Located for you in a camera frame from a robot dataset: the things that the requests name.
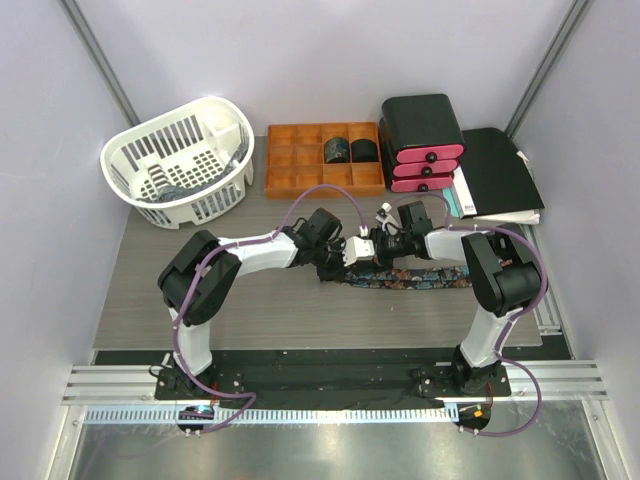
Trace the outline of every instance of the book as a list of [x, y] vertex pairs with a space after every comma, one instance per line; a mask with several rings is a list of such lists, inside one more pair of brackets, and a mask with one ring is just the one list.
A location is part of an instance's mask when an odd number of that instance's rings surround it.
[[463, 135], [466, 150], [459, 157], [452, 187], [460, 217], [502, 221], [496, 215], [526, 212], [518, 218], [535, 221], [535, 210], [544, 203], [522, 152], [497, 128], [467, 130]]
[[[458, 206], [456, 205], [456, 201], [453, 197], [453, 189], [445, 188], [442, 191], [442, 194], [451, 207], [451, 216], [459, 218], [460, 213], [458, 213]], [[497, 215], [481, 215], [475, 218], [491, 222], [538, 225], [540, 223], [540, 212], [538, 210], [524, 210], [522, 212], [500, 213]]]

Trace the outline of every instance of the orange sorting tray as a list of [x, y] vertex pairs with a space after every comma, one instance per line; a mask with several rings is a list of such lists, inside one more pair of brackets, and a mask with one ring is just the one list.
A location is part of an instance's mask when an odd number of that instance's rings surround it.
[[[373, 140], [378, 146], [378, 161], [325, 164], [324, 144], [333, 137], [344, 137], [349, 145], [359, 138]], [[333, 183], [360, 197], [384, 193], [378, 130], [373, 122], [270, 125], [268, 140], [264, 188], [267, 198], [296, 198], [321, 183]], [[310, 196], [326, 198], [341, 194], [327, 188]]]

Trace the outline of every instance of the metal floor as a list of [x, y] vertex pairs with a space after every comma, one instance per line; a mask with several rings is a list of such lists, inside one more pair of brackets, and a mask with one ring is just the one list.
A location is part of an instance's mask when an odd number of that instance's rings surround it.
[[[529, 402], [496, 404], [491, 430], [522, 424]], [[71, 480], [600, 480], [581, 402], [545, 402], [509, 438], [474, 438], [449, 423], [233, 427], [202, 438], [173, 425], [86, 425]], [[133, 459], [114, 458], [133, 455]]]

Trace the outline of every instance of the gray wood-grain table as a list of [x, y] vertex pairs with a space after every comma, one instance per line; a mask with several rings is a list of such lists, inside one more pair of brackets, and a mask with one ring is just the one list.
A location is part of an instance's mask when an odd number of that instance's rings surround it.
[[[238, 206], [202, 227], [164, 230], [148, 223], [132, 209], [120, 245], [111, 286], [95, 340], [97, 349], [171, 348], [170, 318], [156, 286], [160, 272], [198, 230], [209, 229], [227, 238], [266, 233], [277, 227], [291, 201], [264, 196], [266, 142], [256, 141], [253, 186]], [[392, 198], [387, 193], [384, 198]], [[434, 225], [442, 225], [440, 200], [422, 197]], [[359, 198], [369, 225], [381, 197]], [[357, 214], [346, 199], [308, 199], [294, 214], [308, 217], [324, 207], [352, 235]], [[413, 259], [401, 267], [452, 265]], [[302, 349], [452, 347], [467, 334], [477, 303], [470, 288], [397, 291], [321, 283], [312, 266], [275, 269], [236, 280], [220, 312], [213, 319], [213, 348]], [[540, 345], [533, 315], [518, 323], [510, 345]]]

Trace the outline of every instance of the black roll of tape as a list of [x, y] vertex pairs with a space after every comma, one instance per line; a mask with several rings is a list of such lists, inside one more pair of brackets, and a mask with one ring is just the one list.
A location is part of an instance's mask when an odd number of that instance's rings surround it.
[[351, 143], [351, 158], [353, 162], [377, 162], [378, 146], [373, 140], [361, 138]]
[[333, 137], [324, 144], [324, 163], [348, 163], [349, 142], [344, 137]]

